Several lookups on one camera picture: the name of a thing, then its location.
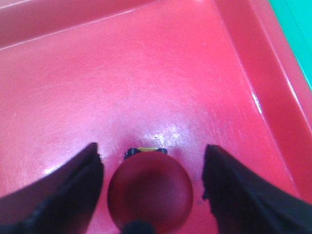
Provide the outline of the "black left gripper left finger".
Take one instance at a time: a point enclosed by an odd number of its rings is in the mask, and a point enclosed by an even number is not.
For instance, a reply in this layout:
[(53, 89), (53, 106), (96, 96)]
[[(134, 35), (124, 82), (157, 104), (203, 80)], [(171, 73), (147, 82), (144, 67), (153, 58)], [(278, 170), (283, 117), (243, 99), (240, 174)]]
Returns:
[(104, 167), (90, 143), (46, 177), (0, 199), (2, 234), (84, 234), (95, 211)]

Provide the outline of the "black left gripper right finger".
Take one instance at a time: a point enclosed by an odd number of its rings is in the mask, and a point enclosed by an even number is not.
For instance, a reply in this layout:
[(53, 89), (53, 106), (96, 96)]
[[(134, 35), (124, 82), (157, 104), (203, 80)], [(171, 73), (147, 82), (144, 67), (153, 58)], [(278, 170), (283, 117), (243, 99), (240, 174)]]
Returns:
[(312, 206), (248, 169), (217, 145), (207, 145), (202, 172), (220, 234), (310, 234)]

